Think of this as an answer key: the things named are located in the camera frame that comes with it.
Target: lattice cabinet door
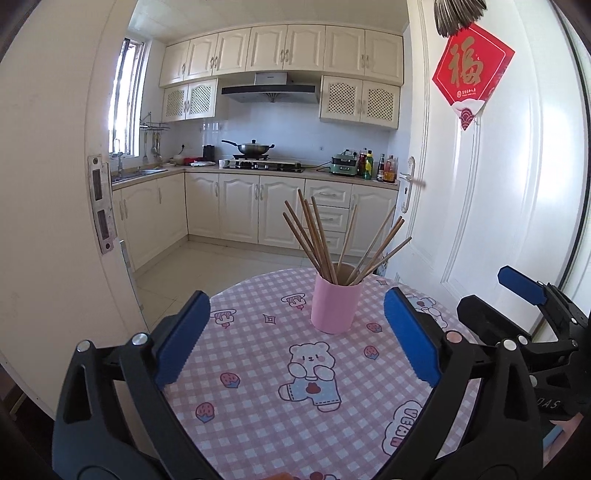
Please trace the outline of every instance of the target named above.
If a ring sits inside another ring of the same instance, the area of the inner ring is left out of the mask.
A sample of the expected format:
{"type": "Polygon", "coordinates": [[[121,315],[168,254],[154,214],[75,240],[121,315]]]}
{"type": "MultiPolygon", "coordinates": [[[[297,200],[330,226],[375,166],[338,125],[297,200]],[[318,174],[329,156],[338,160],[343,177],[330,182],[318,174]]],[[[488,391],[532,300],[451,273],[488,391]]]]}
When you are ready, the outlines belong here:
{"type": "Polygon", "coordinates": [[[207,118],[216,114],[217,79],[189,84],[187,120],[207,118]]]}
{"type": "Polygon", "coordinates": [[[167,88],[164,91],[164,102],[162,105],[162,121],[174,122],[185,119],[187,110],[187,85],[167,88]]]}
{"type": "Polygon", "coordinates": [[[322,77],[320,118],[359,122],[363,80],[322,77]]]}
{"type": "Polygon", "coordinates": [[[398,128],[400,87],[363,82],[361,121],[365,124],[398,128]]]}

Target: kitchen sink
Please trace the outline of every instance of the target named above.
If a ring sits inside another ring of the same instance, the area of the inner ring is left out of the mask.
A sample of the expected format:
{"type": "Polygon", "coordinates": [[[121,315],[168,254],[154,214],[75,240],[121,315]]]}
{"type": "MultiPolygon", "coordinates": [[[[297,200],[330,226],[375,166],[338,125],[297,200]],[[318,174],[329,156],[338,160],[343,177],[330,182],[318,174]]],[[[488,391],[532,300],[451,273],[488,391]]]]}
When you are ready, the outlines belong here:
{"type": "Polygon", "coordinates": [[[111,183],[118,183],[120,181],[137,179],[139,177],[145,177],[146,175],[152,175],[154,173],[161,173],[163,171],[166,171],[166,169],[161,168],[159,170],[138,170],[138,171],[131,172],[131,173],[123,173],[121,175],[115,173],[111,177],[111,183]]]}

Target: drawer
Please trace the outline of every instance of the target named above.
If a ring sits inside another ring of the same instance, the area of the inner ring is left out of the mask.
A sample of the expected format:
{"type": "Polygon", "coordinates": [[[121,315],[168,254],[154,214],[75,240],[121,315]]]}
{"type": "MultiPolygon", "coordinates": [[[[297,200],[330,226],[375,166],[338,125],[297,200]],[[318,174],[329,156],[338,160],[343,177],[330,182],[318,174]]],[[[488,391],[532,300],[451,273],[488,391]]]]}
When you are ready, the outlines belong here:
{"type": "Polygon", "coordinates": [[[318,205],[320,221],[322,221],[322,227],[327,232],[346,232],[349,223],[349,212],[350,210],[347,208],[318,205]]]}
{"type": "Polygon", "coordinates": [[[327,232],[325,230],[324,236],[326,237],[326,244],[329,246],[329,252],[340,255],[343,244],[345,243],[345,234],[343,232],[327,232]]]}
{"type": "Polygon", "coordinates": [[[318,205],[349,208],[351,187],[350,183],[306,180],[306,199],[310,200],[314,196],[318,205]]]}

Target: tile floor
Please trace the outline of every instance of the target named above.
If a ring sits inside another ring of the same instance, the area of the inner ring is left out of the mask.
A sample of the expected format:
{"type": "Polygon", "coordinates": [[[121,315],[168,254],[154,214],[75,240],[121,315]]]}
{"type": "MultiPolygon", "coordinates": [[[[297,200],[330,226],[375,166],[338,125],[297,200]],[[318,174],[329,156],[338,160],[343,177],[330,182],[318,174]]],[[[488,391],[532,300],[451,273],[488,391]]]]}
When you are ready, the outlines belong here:
{"type": "Polygon", "coordinates": [[[163,317],[177,313],[195,290],[211,297],[255,275],[310,266],[308,258],[188,241],[136,282],[152,330],[163,317]]]}

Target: ceiling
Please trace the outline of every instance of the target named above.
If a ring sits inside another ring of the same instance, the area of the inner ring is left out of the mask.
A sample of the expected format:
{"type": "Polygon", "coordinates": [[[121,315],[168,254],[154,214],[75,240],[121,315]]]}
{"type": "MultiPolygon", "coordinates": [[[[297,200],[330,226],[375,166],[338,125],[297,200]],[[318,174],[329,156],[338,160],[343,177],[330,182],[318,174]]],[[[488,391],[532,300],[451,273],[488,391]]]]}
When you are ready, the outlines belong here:
{"type": "Polygon", "coordinates": [[[265,22],[360,25],[402,33],[406,0],[138,0],[129,27],[166,44],[265,22]]]}

